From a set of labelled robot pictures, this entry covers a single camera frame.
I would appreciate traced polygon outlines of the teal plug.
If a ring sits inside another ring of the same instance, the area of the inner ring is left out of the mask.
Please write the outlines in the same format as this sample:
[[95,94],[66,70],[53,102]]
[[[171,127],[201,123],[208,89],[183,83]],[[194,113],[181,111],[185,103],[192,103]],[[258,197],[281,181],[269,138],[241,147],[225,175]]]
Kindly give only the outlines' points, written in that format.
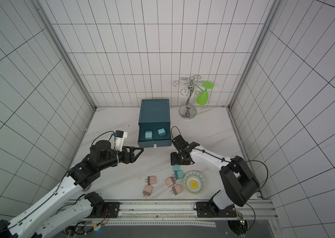
[[184,178],[184,173],[182,170],[174,171],[175,179],[181,179]]
[[166,136],[166,130],[164,128],[158,129],[158,135],[160,137],[165,137]]
[[179,171],[180,170],[180,165],[173,165],[172,170],[175,171]]
[[145,131],[145,139],[152,140],[153,139],[153,132],[152,131]]

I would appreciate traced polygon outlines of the teal drawer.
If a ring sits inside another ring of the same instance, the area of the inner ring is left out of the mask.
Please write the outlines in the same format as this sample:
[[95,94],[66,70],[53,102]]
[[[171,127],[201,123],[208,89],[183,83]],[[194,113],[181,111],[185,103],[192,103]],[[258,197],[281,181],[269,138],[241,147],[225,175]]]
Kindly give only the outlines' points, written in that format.
[[[158,129],[164,128],[166,130],[166,136],[160,137],[158,135]],[[145,139],[145,131],[153,132],[153,139]],[[142,148],[157,148],[157,147],[169,147],[171,146],[171,132],[170,123],[144,123],[139,124],[139,135],[138,145]]]

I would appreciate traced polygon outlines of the teal drawer cabinet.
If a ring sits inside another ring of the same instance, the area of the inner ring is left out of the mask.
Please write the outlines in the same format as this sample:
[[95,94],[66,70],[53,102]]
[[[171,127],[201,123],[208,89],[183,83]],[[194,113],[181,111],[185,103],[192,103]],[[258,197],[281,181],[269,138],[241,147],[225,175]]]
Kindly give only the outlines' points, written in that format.
[[142,99],[138,122],[170,123],[169,99]]

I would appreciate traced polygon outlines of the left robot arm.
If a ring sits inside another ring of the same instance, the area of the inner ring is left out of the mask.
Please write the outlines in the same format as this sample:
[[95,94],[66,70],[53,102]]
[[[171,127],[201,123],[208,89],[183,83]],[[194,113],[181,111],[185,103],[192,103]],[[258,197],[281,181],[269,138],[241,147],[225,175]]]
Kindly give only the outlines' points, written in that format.
[[84,159],[69,169],[61,182],[38,202],[9,221],[0,221],[0,238],[48,238],[83,218],[108,218],[111,206],[97,192],[90,192],[73,206],[60,211],[76,194],[87,189],[101,171],[120,163],[134,163],[144,149],[124,146],[115,148],[107,140],[90,147]]

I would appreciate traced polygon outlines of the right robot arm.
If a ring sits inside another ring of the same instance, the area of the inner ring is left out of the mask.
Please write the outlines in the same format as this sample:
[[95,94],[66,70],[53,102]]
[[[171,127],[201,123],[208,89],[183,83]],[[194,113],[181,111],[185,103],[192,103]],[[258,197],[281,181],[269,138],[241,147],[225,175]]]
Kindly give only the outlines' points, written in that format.
[[176,149],[176,152],[170,154],[172,165],[199,163],[219,172],[223,188],[210,199],[210,204],[217,209],[224,210],[231,205],[243,207],[259,190],[258,179],[242,157],[223,157],[199,143],[188,143],[181,135],[173,138],[172,144]]

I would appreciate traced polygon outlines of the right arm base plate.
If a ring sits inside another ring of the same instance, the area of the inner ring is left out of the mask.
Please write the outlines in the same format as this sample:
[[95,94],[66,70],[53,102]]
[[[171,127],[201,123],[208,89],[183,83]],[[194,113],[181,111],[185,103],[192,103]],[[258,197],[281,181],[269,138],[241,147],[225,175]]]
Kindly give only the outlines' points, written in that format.
[[236,218],[237,212],[233,205],[226,209],[218,208],[214,202],[196,202],[193,206],[198,218]]

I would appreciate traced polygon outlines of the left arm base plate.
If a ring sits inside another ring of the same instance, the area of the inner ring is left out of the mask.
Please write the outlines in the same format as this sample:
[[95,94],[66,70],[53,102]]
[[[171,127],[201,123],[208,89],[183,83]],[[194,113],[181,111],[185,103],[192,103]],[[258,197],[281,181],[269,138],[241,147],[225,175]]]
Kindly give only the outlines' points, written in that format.
[[120,211],[120,202],[101,202],[93,207],[93,218],[117,218]]

